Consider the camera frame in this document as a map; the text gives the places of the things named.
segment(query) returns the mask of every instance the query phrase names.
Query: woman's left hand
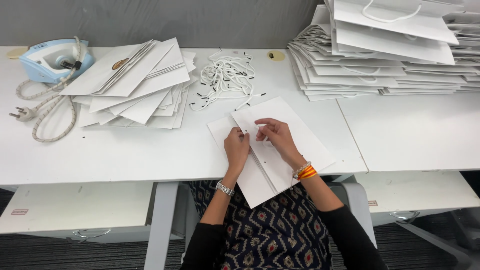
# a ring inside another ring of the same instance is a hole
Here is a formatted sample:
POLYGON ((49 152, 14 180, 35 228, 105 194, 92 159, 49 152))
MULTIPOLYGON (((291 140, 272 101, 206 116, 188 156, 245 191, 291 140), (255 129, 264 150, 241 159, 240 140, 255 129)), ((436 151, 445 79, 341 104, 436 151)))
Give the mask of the woman's left hand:
POLYGON ((223 143, 228 158, 228 170, 238 176, 247 161, 250 149, 250 134, 243 134, 239 127, 234 127, 223 143))

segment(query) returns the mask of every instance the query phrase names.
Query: light blue iron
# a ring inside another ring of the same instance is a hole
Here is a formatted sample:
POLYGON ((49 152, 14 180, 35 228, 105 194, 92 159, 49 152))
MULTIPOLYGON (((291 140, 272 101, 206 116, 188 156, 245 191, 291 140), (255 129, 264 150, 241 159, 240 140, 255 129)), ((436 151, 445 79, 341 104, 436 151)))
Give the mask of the light blue iron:
MULTIPOLYGON (((80 58, 82 62, 79 70, 73 73, 72 78, 81 75, 94 63, 93 57, 88 53, 88 41, 80 40, 80 58)), ((74 38, 57 39, 33 45, 19 57, 28 77, 32 81, 53 83, 60 82, 70 74, 71 69, 62 66, 65 63, 74 64, 77 56, 77 44, 74 38)))

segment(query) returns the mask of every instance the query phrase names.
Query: person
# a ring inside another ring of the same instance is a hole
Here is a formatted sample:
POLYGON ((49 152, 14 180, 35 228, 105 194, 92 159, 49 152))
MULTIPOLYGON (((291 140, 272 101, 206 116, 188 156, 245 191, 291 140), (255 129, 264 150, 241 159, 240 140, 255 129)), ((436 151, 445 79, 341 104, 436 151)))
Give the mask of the person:
POLYGON ((255 124, 265 124, 256 141, 267 136, 293 171, 304 169, 298 172, 301 185, 250 209, 236 185, 250 152, 250 134, 232 128, 224 141, 228 170, 220 184, 235 193, 230 196, 216 190, 216 181, 190 182, 201 220, 180 269, 332 269, 328 234, 347 269, 388 269, 347 206, 312 166, 304 168, 307 161, 297 150, 288 125, 271 118, 255 124))

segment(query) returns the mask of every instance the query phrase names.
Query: drawer label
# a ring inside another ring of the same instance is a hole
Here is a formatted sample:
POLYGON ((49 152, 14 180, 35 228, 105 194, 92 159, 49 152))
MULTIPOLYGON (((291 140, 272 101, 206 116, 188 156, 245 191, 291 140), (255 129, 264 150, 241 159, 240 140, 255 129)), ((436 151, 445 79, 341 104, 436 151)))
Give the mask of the drawer label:
POLYGON ((27 214, 28 209, 14 209, 11 215, 25 215, 27 214))

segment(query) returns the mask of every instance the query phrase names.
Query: white desk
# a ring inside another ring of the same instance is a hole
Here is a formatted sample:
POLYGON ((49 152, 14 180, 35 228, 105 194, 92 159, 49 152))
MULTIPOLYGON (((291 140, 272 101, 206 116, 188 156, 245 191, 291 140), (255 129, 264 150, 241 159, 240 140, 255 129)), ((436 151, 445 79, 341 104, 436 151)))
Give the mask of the white desk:
POLYGON ((338 100, 370 171, 480 168, 480 94, 338 100))
MULTIPOLYGON (((217 148, 206 124, 233 111, 240 103, 239 100, 218 101, 199 112, 187 108, 180 129, 74 127, 58 142, 39 143, 31 136, 35 121, 21 123, 8 115, 9 112, 16 112, 15 106, 33 107, 43 100, 21 100, 15 95, 18 84, 28 77, 18 60, 5 57, 6 52, 12 48, 0 47, 0 185, 175 181, 218 179, 225 175, 227 161, 217 148)), ((99 56, 108 50, 93 48, 93 55, 99 56)), ((193 71, 195 76, 206 65, 207 56, 217 51, 185 50, 197 52, 197 69, 193 71)), ((253 55, 255 91, 266 93, 262 97, 253 98, 250 104, 282 96, 333 153, 336 163, 322 170, 321 174, 367 171, 335 100, 309 102, 303 92, 298 90, 288 58, 281 62, 272 61, 266 55, 269 51, 267 49, 225 49, 224 54, 235 56, 233 51, 239 51, 239 54, 245 51, 253 55)), ((195 82, 190 86, 188 102, 199 102, 196 92, 207 91, 208 86, 195 82)), ((35 91, 26 88, 25 94, 29 92, 35 91)), ((42 124, 47 128, 39 130, 39 137, 57 136, 68 126, 71 115, 69 110, 65 110, 66 104, 62 102, 57 107, 52 111, 54 115, 51 119, 46 119, 48 123, 42 124), (57 110, 66 114, 55 113, 57 110)))

